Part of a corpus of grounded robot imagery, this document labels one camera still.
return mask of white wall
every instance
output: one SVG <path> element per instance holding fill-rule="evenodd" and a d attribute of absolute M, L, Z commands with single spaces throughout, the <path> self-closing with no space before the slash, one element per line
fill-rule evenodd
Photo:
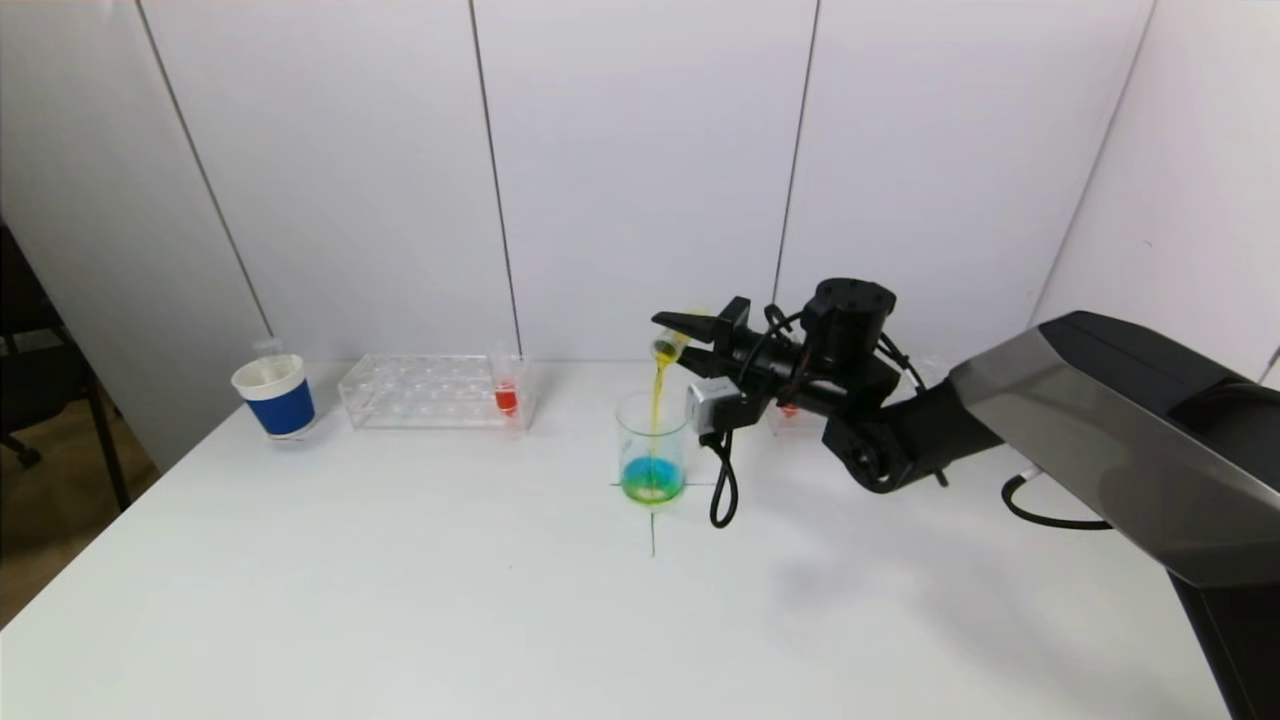
<path fill-rule="evenodd" d="M 1280 4 L 1157 4 L 1036 319 L 1075 309 L 1262 375 L 1280 346 Z"/>
<path fill-rule="evenodd" d="M 1027 327 L 1151 0 L 824 0 L 778 304 L 828 277 L 956 363 Z"/>
<path fill-rule="evenodd" d="M 132 3 L 0 3 L 0 211 L 161 469 L 265 334 Z"/>
<path fill-rule="evenodd" d="M 768 302 L 814 1 L 475 6 L 525 351 L 643 357 L 659 310 Z"/>
<path fill-rule="evenodd" d="M 515 348 L 466 0 L 143 6 L 287 347 Z"/>

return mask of blue liquid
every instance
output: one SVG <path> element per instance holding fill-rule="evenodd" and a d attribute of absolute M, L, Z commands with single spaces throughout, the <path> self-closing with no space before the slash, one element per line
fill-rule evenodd
<path fill-rule="evenodd" d="M 622 492 L 643 505 L 660 505 L 685 489 L 685 475 L 671 460 L 636 457 L 622 469 Z"/>

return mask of glass beaker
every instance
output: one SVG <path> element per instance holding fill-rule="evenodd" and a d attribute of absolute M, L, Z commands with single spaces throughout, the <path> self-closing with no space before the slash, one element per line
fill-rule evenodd
<path fill-rule="evenodd" d="M 618 404 L 618 475 L 631 500 L 655 506 L 685 489 L 685 398 L 682 392 L 628 395 Z"/>

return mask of black cable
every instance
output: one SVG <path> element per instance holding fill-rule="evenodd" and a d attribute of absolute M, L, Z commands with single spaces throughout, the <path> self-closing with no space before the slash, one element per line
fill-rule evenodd
<path fill-rule="evenodd" d="M 716 480 L 716 492 L 712 493 L 712 527 L 717 529 L 724 529 L 731 521 L 733 521 L 733 515 L 737 514 L 737 475 L 733 474 L 733 464 L 730 462 L 730 454 L 733 451 L 733 430 L 724 433 L 724 445 L 716 439 L 714 434 L 703 436 L 705 441 L 701 441 L 704 446 L 712 448 L 721 459 L 721 475 Z M 719 498 L 724 492 L 724 483 L 728 480 L 728 510 L 724 511 L 723 518 L 716 516 L 716 510 L 719 509 Z"/>
<path fill-rule="evenodd" d="M 774 323 L 773 319 L 769 318 L 769 314 L 765 313 L 764 318 L 769 322 L 769 329 L 760 334 L 760 340 L 755 341 L 750 352 L 746 354 L 746 359 L 742 360 L 742 368 L 737 372 L 739 389 L 742 389 L 742 380 L 746 379 L 746 373 L 751 369 L 751 363 L 755 361 L 755 356 L 760 354 L 760 350 L 764 347 L 764 343 L 768 342 L 769 337 L 786 329 L 791 323 L 799 320 L 801 315 L 804 315 L 804 313 L 795 313 L 783 318 L 781 323 Z"/>
<path fill-rule="evenodd" d="M 911 359 L 908 355 L 905 355 L 901 350 L 899 350 L 897 345 L 893 345 L 893 341 L 890 340 L 887 333 L 881 333 L 881 342 L 883 345 L 878 345 L 877 348 L 884 355 L 887 355 L 888 359 L 892 360 L 895 365 L 901 368 L 904 372 L 909 373 L 911 375 L 911 379 L 915 380 L 915 395 L 923 395 L 924 379 L 920 378 L 920 373 L 915 372 L 915 366 L 911 365 Z"/>
<path fill-rule="evenodd" d="M 797 377 L 795 380 L 791 382 L 790 386 L 787 386 L 786 388 L 782 389 L 782 392 L 778 393 L 778 405 L 783 406 L 791 405 L 791 398 L 795 397 L 795 393 L 800 392 L 800 388 L 803 388 L 809 383 L 820 383 L 820 382 L 829 383 L 833 382 L 833 378 L 831 375 L 824 375 L 822 373 L 808 373 L 804 377 Z"/>
<path fill-rule="evenodd" d="M 764 319 L 769 323 L 769 329 L 760 334 L 760 340 L 755 341 L 751 350 L 746 354 L 746 359 L 742 361 L 742 368 L 737 373 L 737 388 L 739 392 L 742 391 L 742 383 L 746 380 L 746 373 L 751 368 L 751 363 L 755 356 L 760 354 L 760 348 L 768 342 L 769 337 L 781 333 L 785 329 L 791 328 L 791 323 L 800 319 L 801 313 L 794 315 L 782 315 L 782 310 L 777 305 L 767 305 L 764 307 Z M 733 515 L 737 514 L 737 475 L 733 473 L 733 464 L 730 461 L 730 456 L 733 452 L 733 430 L 724 433 L 724 439 L 721 441 L 714 433 L 705 434 L 698 438 L 698 442 L 704 447 L 712 448 L 712 452 L 721 459 L 721 474 L 716 479 L 716 492 L 712 493 L 712 509 L 710 518 L 712 525 L 717 529 L 723 529 L 728 527 L 730 521 L 733 520 Z M 724 511 L 723 518 L 717 518 L 716 514 L 719 510 L 721 497 L 724 495 L 724 487 L 728 486 L 728 510 Z"/>
<path fill-rule="evenodd" d="M 920 373 L 915 372 L 915 365 L 911 365 L 911 359 L 897 348 L 897 345 L 895 345 L 893 341 L 890 340 L 887 333 L 883 332 L 881 333 L 879 341 L 877 341 L 876 345 L 876 350 L 883 352 L 890 360 L 893 361 L 895 365 L 901 368 L 904 373 L 910 374 L 911 383 L 915 386 L 915 395 L 918 396 L 924 395 L 925 389 L 924 379 L 920 377 Z M 951 482 L 947 480 L 947 475 L 946 473 L 942 471 L 941 468 L 938 470 L 934 470 L 933 478 L 938 480 L 940 486 L 945 488 L 951 487 Z"/>
<path fill-rule="evenodd" d="M 1018 515 L 1028 523 L 1036 523 L 1037 525 L 1044 525 L 1047 528 L 1060 528 L 1064 530 L 1110 530 L 1111 523 L 1106 520 L 1060 520 L 1057 518 L 1046 518 L 1043 515 L 1037 515 L 1034 512 L 1028 512 L 1021 507 L 1014 505 L 1014 493 L 1018 488 L 1027 484 L 1027 478 L 1021 475 L 1014 475 L 1009 478 L 1005 487 L 1000 488 L 1000 498 L 1005 501 L 1005 507 L 1010 512 Z"/>

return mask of yellow liquid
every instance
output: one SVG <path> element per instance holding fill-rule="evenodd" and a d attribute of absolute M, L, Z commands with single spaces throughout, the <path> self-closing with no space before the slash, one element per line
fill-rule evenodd
<path fill-rule="evenodd" d="M 676 348 L 667 347 L 660 348 L 654 354 L 654 359 L 658 361 L 658 372 L 653 377 L 653 413 L 652 419 L 652 434 L 658 434 L 658 427 L 662 420 L 662 379 L 667 374 L 667 366 L 676 361 Z"/>

